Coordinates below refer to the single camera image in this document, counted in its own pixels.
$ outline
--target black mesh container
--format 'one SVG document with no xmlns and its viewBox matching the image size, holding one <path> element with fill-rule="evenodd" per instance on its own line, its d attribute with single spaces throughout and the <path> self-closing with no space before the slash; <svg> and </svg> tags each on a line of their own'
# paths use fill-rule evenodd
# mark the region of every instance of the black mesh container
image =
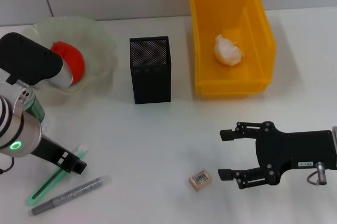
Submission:
<svg viewBox="0 0 337 224">
<path fill-rule="evenodd" d="M 130 69 L 136 104 L 171 101 L 169 37 L 131 38 Z"/>
</svg>

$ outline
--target yellow plastic bin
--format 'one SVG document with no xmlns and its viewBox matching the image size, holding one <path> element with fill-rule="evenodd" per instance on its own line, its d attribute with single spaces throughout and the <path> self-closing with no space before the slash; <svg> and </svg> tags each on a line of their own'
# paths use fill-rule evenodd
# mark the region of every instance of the yellow plastic bin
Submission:
<svg viewBox="0 0 337 224">
<path fill-rule="evenodd" d="M 195 46 L 195 92 L 250 94 L 272 81 L 276 45 L 261 0 L 190 0 Z M 214 56 L 222 34 L 243 52 L 235 66 Z"/>
</svg>

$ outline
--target white tabletop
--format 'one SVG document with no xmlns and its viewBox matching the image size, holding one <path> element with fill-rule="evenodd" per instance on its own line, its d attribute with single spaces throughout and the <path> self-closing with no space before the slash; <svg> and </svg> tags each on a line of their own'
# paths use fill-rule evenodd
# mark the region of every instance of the white tabletop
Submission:
<svg viewBox="0 0 337 224">
<path fill-rule="evenodd" d="M 37 94 L 48 136 L 69 150 L 89 147 L 83 174 L 68 174 L 40 203 L 104 174 L 113 183 L 30 217 L 25 200 L 55 166 L 33 155 L 17 158 L 0 175 L 1 223 L 335 223 L 336 171 L 326 172 L 326 186 L 306 182 L 313 170 L 291 170 L 278 186 L 244 190 L 217 174 L 258 167 L 254 140 L 221 141 L 219 131 L 237 121 L 270 120 L 289 132 L 337 125 L 337 8 L 267 15 L 278 47 L 272 84 L 258 95 L 213 101 L 192 94 L 190 17 L 103 22 L 117 43 L 113 81 L 71 98 Z M 23 29 L 1 27 L 0 36 Z M 129 38 L 163 35 L 170 39 L 172 101 L 135 105 Z M 1 168 L 9 163 L 0 156 Z M 195 192 L 188 178 L 202 169 L 213 182 Z"/>
</svg>

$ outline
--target eraser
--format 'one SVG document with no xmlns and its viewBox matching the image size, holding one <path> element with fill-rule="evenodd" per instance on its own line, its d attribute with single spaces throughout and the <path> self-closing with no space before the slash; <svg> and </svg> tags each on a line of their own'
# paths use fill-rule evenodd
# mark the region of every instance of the eraser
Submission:
<svg viewBox="0 0 337 224">
<path fill-rule="evenodd" d="M 212 182 L 211 176 L 206 170 L 199 172 L 198 174 L 190 177 L 190 183 L 196 191 L 204 188 L 206 185 Z"/>
</svg>

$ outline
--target green pen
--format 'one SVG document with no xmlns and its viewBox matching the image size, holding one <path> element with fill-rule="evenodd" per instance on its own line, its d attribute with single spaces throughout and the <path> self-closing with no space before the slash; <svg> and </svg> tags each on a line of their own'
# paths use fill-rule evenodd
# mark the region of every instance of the green pen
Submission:
<svg viewBox="0 0 337 224">
<path fill-rule="evenodd" d="M 87 152 L 88 147 L 80 145 L 73 151 L 73 154 L 82 158 Z M 66 174 L 68 174 L 68 172 L 57 168 L 46 181 L 27 198 L 26 204 L 33 206 L 38 203 Z"/>
</svg>

